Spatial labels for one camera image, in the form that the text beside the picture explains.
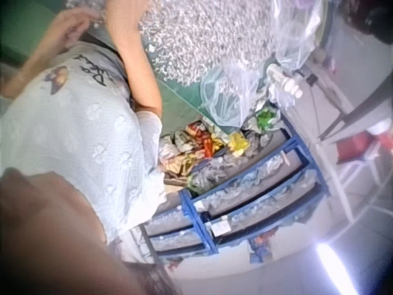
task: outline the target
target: metal frame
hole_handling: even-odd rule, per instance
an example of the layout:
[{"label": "metal frame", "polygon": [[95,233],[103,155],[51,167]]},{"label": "metal frame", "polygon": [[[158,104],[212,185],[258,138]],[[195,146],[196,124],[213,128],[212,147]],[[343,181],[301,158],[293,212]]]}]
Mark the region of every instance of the metal frame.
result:
[{"label": "metal frame", "polygon": [[[222,183],[221,185],[215,187],[214,189],[210,190],[209,192],[200,195],[196,198],[192,198],[192,195],[188,189],[183,189],[179,192],[179,196],[181,198],[181,205],[176,208],[170,209],[168,211],[164,211],[160,213],[159,216],[163,216],[169,213],[172,213],[176,210],[182,210],[184,216],[190,218],[192,222],[192,227],[172,230],[171,232],[158,234],[151,239],[165,239],[168,237],[173,237],[176,235],[180,235],[184,233],[184,231],[194,231],[196,232],[200,238],[201,243],[193,246],[183,247],[183,248],[176,248],[166,251],[157,251],[160,259],[169,259],[171,257],[195,257],[195,256],[207,256],[212,254],[217,254],[219,252],[219,248],[225,246],[236,246],[244,240],[254,238],[266,231],[269,231],[276,226],[280,226],[282,223],[293,219],[296,215],[301,213],[302,211],[308,209],[310,206],[317,204],[323,196],[329,195],[329,188],[325,179],[322,175],[321,170],[319,169],[318,165],[316,164],[314,158],[312,157],[310,151],[306,147],[306,144],[301,139],[300,135],[295,131],[292,124],[287,120],[285,116],[281,116],[282,121],[286,125],[286,129],[289,131],[291,137],[286,132],[286,130],[281,130],[284,132],[284,135],[287,138],[287,141],[282,144],[279,148],[275,149],[273,152],[269,153],[266,157],[259,160],[257,163],[251,165],[247,169],[243,170],[242,172],[238,173],[236,176],[228,179],[226,182]],[[231,212],[225,213],[228,216],[232,216],[234,214],[238,214],[251,206],[255,205],[256,202],[267,199],[268,197],[274,196],[278,192],[281,192],[287,186],[290,186],[292,183],[296,182],[300,179],[301,175],[305,173],[307,170],[315,170],[317,173],[317,182],[316,185],[305,195],[300,197],[299,199],[292,202],[290,205],[281,208],[278,212],[272,214],[271,216],[263,219],[256,224],[253,224],[247,227],[244,230],[236,231],[232,234],[220,236],[220,237],[213,237],[210,234],[209,225],[214,224],[222,220],[222,214],[216,216],[213,220],[206,221],[203,220],[199,212],[195,207],[195,203],[200,200],[205,199],[207,196],[225,189],[228,185],[232,182],[243,178],[248,173],[254,171],[256,168],[261,167],[267,161],[272,159],[274,156],[280,154],[282,151],[286,154],[290,151],[295,151],[299,156],[302,166],[292,172],[286,178],[280,180],[277,185],[271,186],[267,190],[261,192],[259,195],[250,198],[249,200],[245,201],[244,203],[235,206],[231,209]]]}]

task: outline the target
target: bright light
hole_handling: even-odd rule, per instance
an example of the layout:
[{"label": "bright light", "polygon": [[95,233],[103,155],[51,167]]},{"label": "bright light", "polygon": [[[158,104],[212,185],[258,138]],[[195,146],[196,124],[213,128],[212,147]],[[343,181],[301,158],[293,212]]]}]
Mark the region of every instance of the bright light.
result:
[{"label": "bright light", "polygon": [[319,244],[317,252],[330,279],[334,282],[341,295],[358,295],[344,264],[334,250],[326,244]]}]

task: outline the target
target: dark hair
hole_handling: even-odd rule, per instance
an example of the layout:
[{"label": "dark hair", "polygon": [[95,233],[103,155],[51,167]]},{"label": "dark hair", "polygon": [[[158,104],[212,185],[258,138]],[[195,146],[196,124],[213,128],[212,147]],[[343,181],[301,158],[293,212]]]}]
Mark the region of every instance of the dark hair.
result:
[{"label": "dark hair", "polygon": [[157,264],[123,262],[127,269],[138,276],[147,295],[181,295],[165,269]]}]

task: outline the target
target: skin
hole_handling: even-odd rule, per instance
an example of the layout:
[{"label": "skin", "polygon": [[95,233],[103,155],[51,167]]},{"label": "skin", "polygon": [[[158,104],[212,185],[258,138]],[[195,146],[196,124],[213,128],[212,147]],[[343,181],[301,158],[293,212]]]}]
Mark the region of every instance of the skin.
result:
[{"label": "skin", "polygon": [[[162,115],[157,81],[144,53],[138,21],[145,0],[109,0],[107,27],[122,59],[136,111]],[[98,14],[60,13],[19,73],[2,89],[17,99],[49,61],[70,48]],[[7,169],[1,178],[1,262],[7,272],[54,294],[145,294],[136,276],[113,257],[86,198],[55,173],[30,177]]]}]

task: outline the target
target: printed graphic on shirt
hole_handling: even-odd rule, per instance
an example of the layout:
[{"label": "printed graphic on shirt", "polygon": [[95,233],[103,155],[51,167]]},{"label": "printed graphic on shirt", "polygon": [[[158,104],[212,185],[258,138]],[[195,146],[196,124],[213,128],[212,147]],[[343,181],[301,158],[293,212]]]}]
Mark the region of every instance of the printed graphic on shirt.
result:
[{"label": "printed graphic on shirt", "polygon": [[83,72],[90,74],[92,78],[100,85],[106,87],[106,79],[110,80],[113,83],[113,80],[106,69],[97,66],[83,54],[78,54],[78,56],[74,57],[74,60],[84,61],[86,63],[86,66],[79,66],[80,69]]},{"label": "printed graphic on shirt", "polygon": [[68,69],[66,66],[59,66],[53,69],[48,75],[46,75],[44,81],[52,82],[52,88],[50,94],[56,94],[68,80]]}]

